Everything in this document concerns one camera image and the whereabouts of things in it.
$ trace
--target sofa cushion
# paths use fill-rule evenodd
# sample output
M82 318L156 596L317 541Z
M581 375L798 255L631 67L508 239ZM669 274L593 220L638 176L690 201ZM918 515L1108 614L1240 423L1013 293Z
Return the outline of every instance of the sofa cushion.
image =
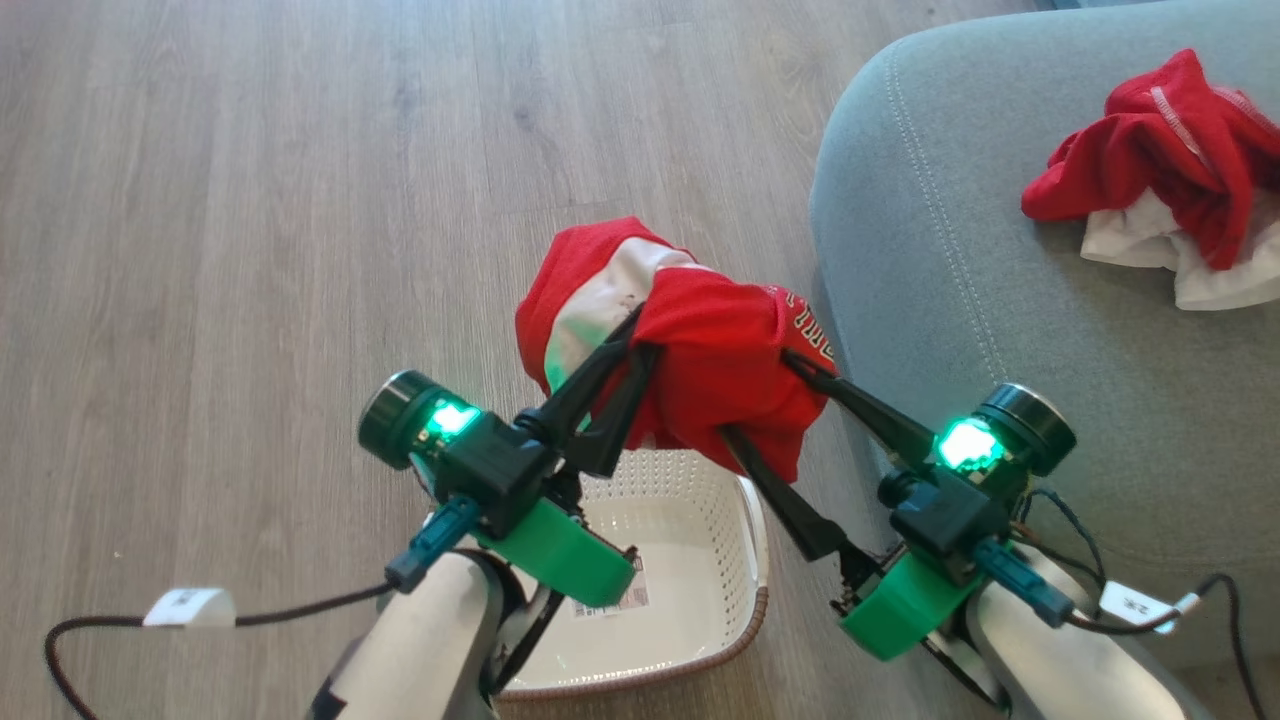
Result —
M1172 274L1080 259L1082 224L1037 225L1023 188L1121 81L1194 47L1210 81L1280 118L1280 4L1174 0L1034 13L906 37L841 99L812 197L849 375L931 427L989 388L1036 388L1076 451L1052 478L1112 578L1176 600L1243 587L1245 638L1280 651L1280 304L1174 307ZM1047 542L1083 546L1048 503ZM1224 597L1148 644L1229 657Z

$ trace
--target clothing pile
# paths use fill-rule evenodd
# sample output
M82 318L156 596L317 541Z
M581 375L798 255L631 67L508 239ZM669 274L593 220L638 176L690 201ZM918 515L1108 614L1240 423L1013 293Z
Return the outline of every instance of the clothing pile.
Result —
M1280 128L1215 87L1193 50L1116 87L1023 192L1036 220L1088 218L1080 255L1176 273L1176 305L1280 297Z

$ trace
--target laundry basket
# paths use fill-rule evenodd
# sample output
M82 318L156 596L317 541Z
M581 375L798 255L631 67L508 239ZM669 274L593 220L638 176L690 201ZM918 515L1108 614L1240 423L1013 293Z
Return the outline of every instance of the laundry basket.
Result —
M502 700L646 685L719 665L755 638L769 551L749 480L696 452L627 452L613 479L584 478L582 509L594 532L639 548L636 579L612 607L566 598Z

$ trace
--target white cable tag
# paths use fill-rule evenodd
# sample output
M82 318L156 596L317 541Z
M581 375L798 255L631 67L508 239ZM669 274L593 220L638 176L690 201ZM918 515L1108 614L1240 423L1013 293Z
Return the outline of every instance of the white cable tag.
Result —
M1187 609L1196 602L1196 600L1199 600L1198 596L1194 593L1189 594L1178 603L1178 609L1185 612ZM1167 605L1151 596L1143 594L1133 588L1111 580L1107 580L1107 585L1102 589L1102 598L1098 600L1098 607L1132 625L1149 623L1170 610L1174 610L1172 605ZM1169 623L1156 628L1156 632L1160 634L1169 634L1174 629L1174 623L1176 623L1176 620L1170 620Z
M177 588L156 601L142 625L234 628L236 602L221 588Z

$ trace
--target barcode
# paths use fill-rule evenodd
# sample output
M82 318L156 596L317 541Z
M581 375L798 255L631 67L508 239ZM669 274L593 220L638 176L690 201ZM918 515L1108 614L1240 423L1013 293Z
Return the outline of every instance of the barcode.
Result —
M631 580L631 587L627 588L626 594L622 596L622 600L618 601L617 605L609 605L608 607L588 607L575 600L573 618L602 618L648 606L649 587L644 574L644 560L636 556L635 560L631 561L631 565L636 569L636 577Z

